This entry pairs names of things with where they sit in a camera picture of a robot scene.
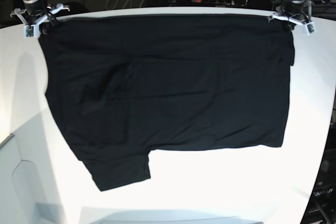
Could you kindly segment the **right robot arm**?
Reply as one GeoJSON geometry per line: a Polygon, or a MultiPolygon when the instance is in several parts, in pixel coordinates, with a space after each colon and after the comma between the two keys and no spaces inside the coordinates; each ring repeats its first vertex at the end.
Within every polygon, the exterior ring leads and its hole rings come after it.
{"type": "Polygon", "coordinates": [[[58,20],[56,14],[62,10],[70,11],[70,7],[64,4],[48,5],[47,0],[20,0],[24,8],[16,8],[11,16],[16,16],[23,24],[24,38],[37,38],[40,34],[40,26],[49,22],[56,25],[58,20]]]}

